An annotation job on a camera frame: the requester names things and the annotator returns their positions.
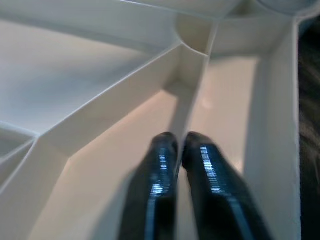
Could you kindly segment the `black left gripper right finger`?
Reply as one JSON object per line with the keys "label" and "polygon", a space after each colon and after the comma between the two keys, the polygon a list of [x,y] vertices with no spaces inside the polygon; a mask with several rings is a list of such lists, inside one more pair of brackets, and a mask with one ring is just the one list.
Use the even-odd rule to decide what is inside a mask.
{"label": "black left gripper right finger", "polygon": [[270,240],[250,191],[219,147],[191,131],[182,154],[200,240]]}

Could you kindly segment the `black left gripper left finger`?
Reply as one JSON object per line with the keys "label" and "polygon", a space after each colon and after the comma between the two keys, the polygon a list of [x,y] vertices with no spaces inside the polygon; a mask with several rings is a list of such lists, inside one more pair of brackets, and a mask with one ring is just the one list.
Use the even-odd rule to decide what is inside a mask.
{"label": "black left gripper left finger", "polygon": [[176,227],[178,141],[156,135],[130,181],[120,240],[173,240]]}

